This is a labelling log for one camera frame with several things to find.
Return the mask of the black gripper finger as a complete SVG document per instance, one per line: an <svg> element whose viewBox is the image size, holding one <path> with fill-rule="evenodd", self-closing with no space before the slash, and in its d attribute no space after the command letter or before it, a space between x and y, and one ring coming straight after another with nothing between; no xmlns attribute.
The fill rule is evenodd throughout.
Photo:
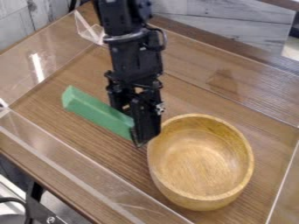
<svg viewBox="0 0 299 224"><path fill-rule="evenodd" d="M134 89L113 84L107 86L107 95L110 106L127 116L131 116L131 101L135 96Z"/></svg>
<svg viewBox="0 0 299 224"><path fill-rule="evenodd" d="M130 108L134 118L130 132L135 146L141 148L161 134L165 105L159 101L135 97L130 102Z"/></svg>

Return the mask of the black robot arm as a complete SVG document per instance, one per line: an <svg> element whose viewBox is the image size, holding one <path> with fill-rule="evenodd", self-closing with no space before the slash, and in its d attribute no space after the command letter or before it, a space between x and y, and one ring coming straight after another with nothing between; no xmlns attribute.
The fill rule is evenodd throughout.
<svg viewBox="0 0 299 224"><path fill-rule="evenodd" d="M106 72L110 105L129 115L129 135L138 147L162 131L165 101L163 50L167 35L149 24L154 17L151 0L91 0L105 30L113 69Z"/></svg>

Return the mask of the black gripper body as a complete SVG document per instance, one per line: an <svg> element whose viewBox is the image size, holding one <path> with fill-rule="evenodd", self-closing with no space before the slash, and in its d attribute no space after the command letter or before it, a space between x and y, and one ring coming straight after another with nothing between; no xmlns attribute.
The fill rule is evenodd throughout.
<svg viewBox="0 0 299 224"><path fill-rule="evenodd" d="M109 85L134 89L135 97L163 102L159 77L165 72L162 51L167 36L159 28L146 27L121 36L106 35L113 69L106 72Z"/></svg>

